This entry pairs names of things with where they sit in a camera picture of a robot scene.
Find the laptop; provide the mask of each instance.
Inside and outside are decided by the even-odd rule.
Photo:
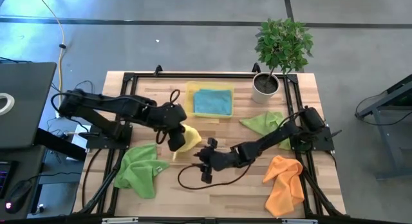
[[[33,144],[46,103],[56,63],[0,64],[0,93],[14,98],[9,112],[0,115],[0,149]],[[0,99],[0,109],[6,99]]]

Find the blue cloth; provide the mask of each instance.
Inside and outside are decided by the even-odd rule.
[[[232,93],[230,90],[200,89],[193,95],[193,104],[195,113],[231,115]]]

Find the gray floor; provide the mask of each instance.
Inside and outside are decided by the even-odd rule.
[[[59,17],[67,18],[262,21],[286,17],[283,0],[46,1]],[[411,1],[291,0],[291,4],[295,18],[304,22],[412,23]],[[5,0],[0,15],[50,17],[38,0]],[[253,49],[256,27],[64,25],[64,30],[68,44],[63,60],[66,89],[89,79],[99,92],[107,70],[154,70],[161,64],[165,70],[250,71],[257,59]],[[316,75],[329,125],[343,129],[334,141],[348,214],[411,223],[412,178],[375,180],[373,173],[390,170],[389,161],[377,128],[360,123],[353,114],[363,98],[412,73],[412,30],[314,28],[310,32],[314,58],[309,59],[305,72]],[[54,24],[0,23],[2,57],[56,61],[60,42],[61,33]],[[386,116],[389,121],[399,115]],[[53,116],[48,104],[41,126]],[[408,118],[389,132],[406,132],[411,121]],[[74,130],[75,124],[55,121],[54,127]],[[410,145],[410,140],[403,138],[395,144]],[[63,186],[67,185],[51,185],[48,191],[65,191]],[[76,185],[70,186],[75,191]],[[46,193],[41,199],[46,205],[57,200],[51,201]],[[71,206],[55,207],[44,215],[67,214]]]

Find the tape roll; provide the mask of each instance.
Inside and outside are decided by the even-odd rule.
[[[7,99],[6,105],[0,109],[0,116],[9,112],[14,106],[14,98],[13,96],[7,93],[0,93],[0,99],[5,98]]]

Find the orange cloth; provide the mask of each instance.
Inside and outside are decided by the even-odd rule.
[[[273,216],[279,217],[294,211],[294,205],[304,200],[301,181],[299,175],[302,172],[302,165],[294,159],[285,159],[282,156],[275,156],[269,165],[263,183],[274,179],[272,192],[265,207]]]

